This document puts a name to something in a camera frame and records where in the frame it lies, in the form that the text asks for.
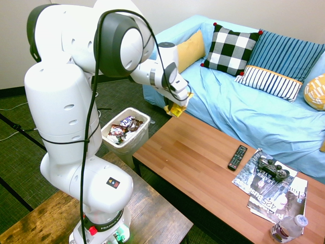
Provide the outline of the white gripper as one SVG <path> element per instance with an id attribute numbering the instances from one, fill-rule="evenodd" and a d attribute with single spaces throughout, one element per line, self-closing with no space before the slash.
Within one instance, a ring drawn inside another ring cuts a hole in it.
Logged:
<path id="1" fill-rule="evenodd" d="M 166 105 L 171 110 L 174 103 L 180 106 L 188 104 L 188 82 L 183 78 L 176 78 L 169 87 L 162 89 L 162 95 L 166 97 Z"/>

